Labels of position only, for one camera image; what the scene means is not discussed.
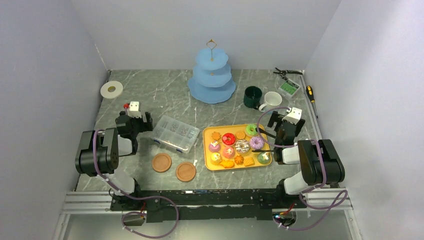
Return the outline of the purple donut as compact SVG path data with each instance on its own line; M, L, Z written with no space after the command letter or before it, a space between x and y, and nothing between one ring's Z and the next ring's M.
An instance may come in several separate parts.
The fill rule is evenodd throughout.
M253 150L261 150L264 147L265 142L259 136L254 136L249 140L250 148Z

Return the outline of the green donut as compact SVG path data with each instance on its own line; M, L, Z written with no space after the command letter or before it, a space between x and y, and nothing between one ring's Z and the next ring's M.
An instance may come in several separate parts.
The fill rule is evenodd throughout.
M253 123L247 124L245 127L245 134L249 137L255 137L258 135L257 126Z

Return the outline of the red donut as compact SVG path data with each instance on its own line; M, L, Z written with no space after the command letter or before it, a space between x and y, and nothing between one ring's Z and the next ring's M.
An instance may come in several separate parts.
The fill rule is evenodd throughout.
M226 146L233 146L236 143L236 136L233 133L227 132L222 135L221 141Z

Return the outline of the purple cupcake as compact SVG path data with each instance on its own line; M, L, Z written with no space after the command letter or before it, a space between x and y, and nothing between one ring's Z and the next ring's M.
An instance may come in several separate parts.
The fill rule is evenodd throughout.
M211 153L218 153L221 150L221 144L219 143L219 141L214 140L208 145L208 150Z

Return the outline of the blue three-tier cake stand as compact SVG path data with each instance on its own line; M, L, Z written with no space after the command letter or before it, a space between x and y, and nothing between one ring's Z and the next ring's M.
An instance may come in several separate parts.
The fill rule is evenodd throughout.
M225 50L218 48L217 43L210 39L206 48L195 57L196 65L187 83L190 95L211 105L229 100L236 90L236 83L228 60Z

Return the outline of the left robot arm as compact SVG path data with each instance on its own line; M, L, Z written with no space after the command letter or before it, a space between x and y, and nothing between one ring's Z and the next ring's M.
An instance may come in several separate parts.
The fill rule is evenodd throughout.
M153 130L153 119L148 111L141 116L130 116L121 111L115 124L116 127L81 134L75 168L79 174L105 181L116 196L124 196L123 202L129 209L137 210L143 205L144 196L139 193L137 181L119 169L119 158L137 153L137 136Z

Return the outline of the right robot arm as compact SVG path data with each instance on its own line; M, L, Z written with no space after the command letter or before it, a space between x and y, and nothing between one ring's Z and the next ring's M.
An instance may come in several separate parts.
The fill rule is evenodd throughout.
M254 129L258 131L258 137L264 140L266 135L274 139L268 143L272 147L268 152L278 164L300 166L298 173L278 183L281 190L275 194L275 200L280 207L289 207L295 201L295 195L344 181L346 171L330 139L297 139L305 124L300 109L287 108L286 114L280 114L274 108L269 113L267 126L275 133L256 125Z

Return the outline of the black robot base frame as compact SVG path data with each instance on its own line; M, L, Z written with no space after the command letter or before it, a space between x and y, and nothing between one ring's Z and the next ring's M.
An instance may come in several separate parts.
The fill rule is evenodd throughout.
M253 218L271 220L286 209L304 209L298 195L287 195L276 188L208 189L208 190L138 190L134 200L112 196L113 212L146 213L148 223L179 220L217 220Z

